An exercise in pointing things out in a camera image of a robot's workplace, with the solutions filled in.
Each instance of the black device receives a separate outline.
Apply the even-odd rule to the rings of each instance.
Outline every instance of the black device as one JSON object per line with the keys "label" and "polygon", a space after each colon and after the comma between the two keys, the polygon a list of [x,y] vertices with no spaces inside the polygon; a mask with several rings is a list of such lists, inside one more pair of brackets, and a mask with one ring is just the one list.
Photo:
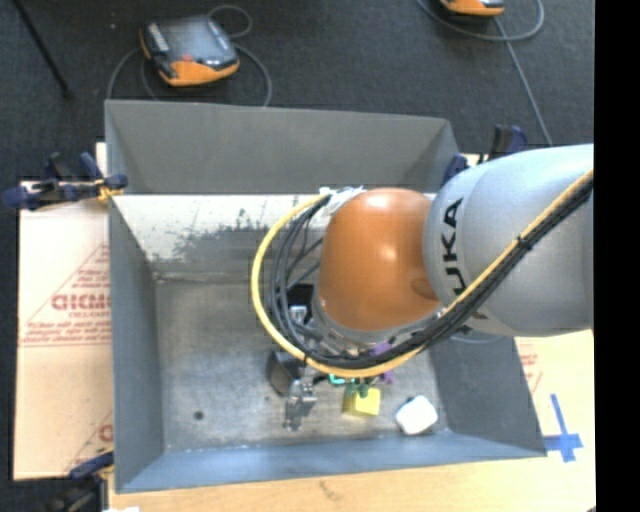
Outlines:
{"label": "black device", "polygon": [[220,80],[240,64],[228,34],[206,15],[152,20],[140,30],[140,44],[162,79],[173,87]]}

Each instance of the small object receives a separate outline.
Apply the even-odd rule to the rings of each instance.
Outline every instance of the small object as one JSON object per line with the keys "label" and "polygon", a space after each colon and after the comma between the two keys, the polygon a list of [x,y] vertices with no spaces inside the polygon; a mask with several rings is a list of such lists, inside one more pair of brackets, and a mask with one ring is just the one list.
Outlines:
{"label": "small object", "polygon": [[329,383],[332,386],[344,386],[347,381],[344,380],[342,377],[336,377],[333,373],[329,374]]}
{"label": "small object", "polygon": [[267,379],[280,396],[287,396],[293,381],[302,378],[302,363],[281,350],[274,350],[267,360]]}
{"label": "small object", "polygon": [[240,64],[229,36],[210,16],[150,21],[140,30],[140,44],[160,77],[172,87],[220,80]]}
{"label": "small object", "polygon": [[344,394],[345,396],[351,396],[356,393],[358,393],[362,398],[367,398],[369,385],[366,383],[361,384],[357,379],[351,379],[345,384]]}
{"label": "small object", "polygon": [[289,388],[289,398],[285,408],[284,428],[298,430],[302,424],[302,418],[309,416],[311,408],[318,401],[313,386],[296,379]]}
{"label": "small object", "polygon": [[305,305],[289,306],[289,316],[296,324],[304,325],[308,312],[308,308]]}
{"label": "small object", "polygon": [[[375,347],[371,349],[371,355],[378,356],[380,354],[384,354],[387,350],[391,349],[393,345],[389,341],[383,341],[382,343],[378,343]],[[393,384],[393,372],[388,371],[384,372],[380,375],[380,379],[385,384]]]}
{"label": "small object", "polygon": [[342,400],[342,412],[354,416],[377,416],[380,413],[380,390],[367,385],[366,390],[358,392],[345,387]]}
{"label": "small object", "polygon": [[438,413],[425,396],[418,395],[398,409],[395,419],[405,434],[413,436],[421,434],[438,421]]}

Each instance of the yellow cable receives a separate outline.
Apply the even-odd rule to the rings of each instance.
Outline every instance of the yellow cable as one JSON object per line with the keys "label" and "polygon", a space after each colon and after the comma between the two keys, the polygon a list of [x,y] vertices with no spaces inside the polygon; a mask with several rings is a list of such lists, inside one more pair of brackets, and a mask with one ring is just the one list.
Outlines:
{"label": "yellow cable", "polygon": [[[562,194],[560,194],[545,210],[532,222],[530,223],[525,230],[521,233],[520,237],[522,238],[531,233],[534,229],[538,227],[538,225],[546,219],[553,210],[555,210],[559,205],[561,205],[566,199],[573,194],[577,188],[582,186],[585,181],[590,179],[593,176],[593,169],[584,173],[580,178],[575,180],[567,189],[565,189]],[[402,354],[390,361],[387,361],[382,364],[378,364],[375,366],[371,366],[369,368],[361,368],[361,369],[345,369],[338,368],[330,365],[326,365],[319,361],[316,361],[312,357],[307,356],[305,358],[305,353],[300,350],[298,347],[293,345],[289,340],[287,340],[281,333],[276,329],[271,320],[269,319],[269,315],[264,309],[262,305],[262,299],[260,297],[260,270],[262,268],[262,262],[264,259],[264,255],[267,251],[267,248],[271,244],[271,241],[274,239],[276,234],[296,215],[300,212],[310,208],[317,202],[321,201],[327,196],[327,194],[320,194],[315,196],[304,203],[299,204],[295,208],[293,208],[286,215],[281,217],[272,227],[269,229],[267,234],[265,235],[262,243],[258,247],[256,251],[255,258],[253,260],[253,267],[251,269],[251,298],[253,301],[253,306],[256,310],[258,318],[260,322],[267,330],[267,332],[271,335],[271,337],[278,343],[278,345],[289,352],[292,356],[299,359],[300,361],[305,361],[309,366],[315,368],[316,370],[326,373],[333,374],[337,377],[342,377],[345,379],[354,379],[354,378],[365,378],[365,377],[375,377],[377,375],[381,375],[382,373],[388,372],[397,368],[398,366],[404,364],[406,361],[411,359],[413,356],[418,354],[422,347],[418,347],[413,349],[405,354]],[[482,272],[472,283],[467,287],[467,289],[461,293],[456,300],[454,300],[444,311],[443,315],[446,315],[449,311],[451,311],[460,301],[465,299],[473,290],[475,290],[495,269],[496,266],[500,264],[504,258],[507,257],[510,251],[512,251],[518,245],[518,238],[516,238],[511,244],[496,258],[493,263],[491,263],[484,272]]]}

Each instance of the yellow block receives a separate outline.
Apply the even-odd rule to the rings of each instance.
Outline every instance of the yellow block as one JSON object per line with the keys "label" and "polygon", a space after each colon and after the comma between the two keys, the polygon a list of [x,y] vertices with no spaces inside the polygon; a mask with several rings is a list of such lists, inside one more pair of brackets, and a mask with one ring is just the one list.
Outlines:
{"label": "yellow block", "polygon": [[380,390],[378,388],[369,388],[365,398],[362,398],[358,392],[351,395],[345,393],[342,401],[342,412],[357,416],[377,416],[380,412]]}

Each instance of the gray bin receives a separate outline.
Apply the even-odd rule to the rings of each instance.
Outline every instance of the gray bin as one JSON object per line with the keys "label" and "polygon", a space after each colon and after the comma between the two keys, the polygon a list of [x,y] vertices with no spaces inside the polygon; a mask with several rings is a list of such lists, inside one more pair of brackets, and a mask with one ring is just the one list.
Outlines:
{"label": "gray bin", "polygon": [[[351,112],[108,101],[117,492],[282,480],[546,454],[511,338],[452,339],[394,371],[378,416],[316,387],[282,428],[274,348],[249,296],[265,230],[320,186],[435,192],[457,151],[447,121]],[[404,436],[393,413],[439,412]]]}

